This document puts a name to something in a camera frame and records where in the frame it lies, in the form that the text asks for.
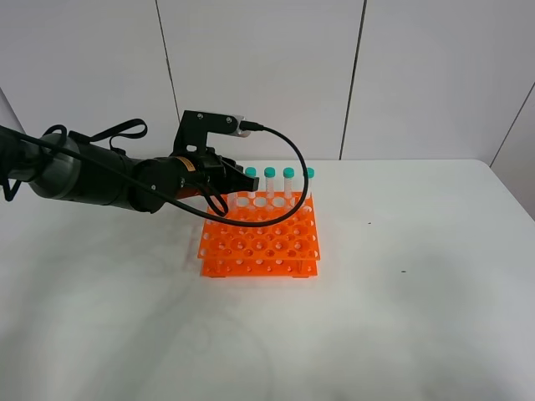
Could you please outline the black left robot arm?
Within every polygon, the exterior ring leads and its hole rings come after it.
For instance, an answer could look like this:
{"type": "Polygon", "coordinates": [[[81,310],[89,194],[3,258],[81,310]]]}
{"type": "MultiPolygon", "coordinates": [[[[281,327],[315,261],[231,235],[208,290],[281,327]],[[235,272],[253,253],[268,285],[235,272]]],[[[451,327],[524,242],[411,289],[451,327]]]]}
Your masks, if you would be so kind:
{"type": "Polygon", "coordinates": [[[133,159],[102,140],[140,139],[148,132],[142,119],[131,119],[96,135],[83,135],[57,124],[35,144],[28,135],[1,128],[1,187],[11,201],[22,183],[46,199],[114,206],[155,213],[162,196],[181,200],[197,195],[209,202],[225,195],[257,190],[259,180],[235,160],[208,146],[209,134],[239,136],[241,116],[184,112],[170,155],[133,159]]]}

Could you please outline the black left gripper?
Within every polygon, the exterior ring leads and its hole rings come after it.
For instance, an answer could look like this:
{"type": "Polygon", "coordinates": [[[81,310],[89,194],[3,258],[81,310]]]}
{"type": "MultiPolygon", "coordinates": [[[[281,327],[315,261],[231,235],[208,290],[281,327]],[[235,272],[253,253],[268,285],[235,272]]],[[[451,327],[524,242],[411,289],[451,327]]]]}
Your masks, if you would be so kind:
{"type": "MultiPolygon", "coordinates": [[[[236,129],[234,115],[187,110],[171,154],[136,164],[133,178],[176,200],[251,191],[243,167],[207,145],[209,134],[234,136],[236,129]]],[[[257,191],[258,177],[254,186],[257,191]]]]}

